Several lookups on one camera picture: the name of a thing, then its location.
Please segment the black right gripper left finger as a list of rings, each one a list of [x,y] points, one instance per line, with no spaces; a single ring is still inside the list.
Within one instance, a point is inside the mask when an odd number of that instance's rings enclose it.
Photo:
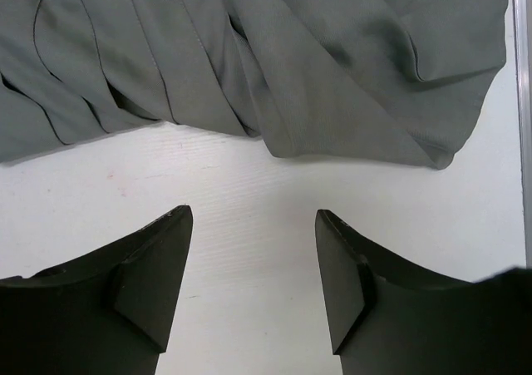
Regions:
[[[191,208],[32,277],[1,282],[4,374],[153,374],[190,250]]]

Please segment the grey pleated skirt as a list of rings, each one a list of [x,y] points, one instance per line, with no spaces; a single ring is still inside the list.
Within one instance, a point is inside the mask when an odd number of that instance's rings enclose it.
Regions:
[[[1,0],[1,159],[158,121],[445,169],[508,0]]]

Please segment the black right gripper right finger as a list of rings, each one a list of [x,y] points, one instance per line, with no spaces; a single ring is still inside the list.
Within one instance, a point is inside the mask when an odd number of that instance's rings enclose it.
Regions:
[[[529,269],[454,279],[382,247],[330,210],[317,212],[315,237],[343,373],[530,373]]]

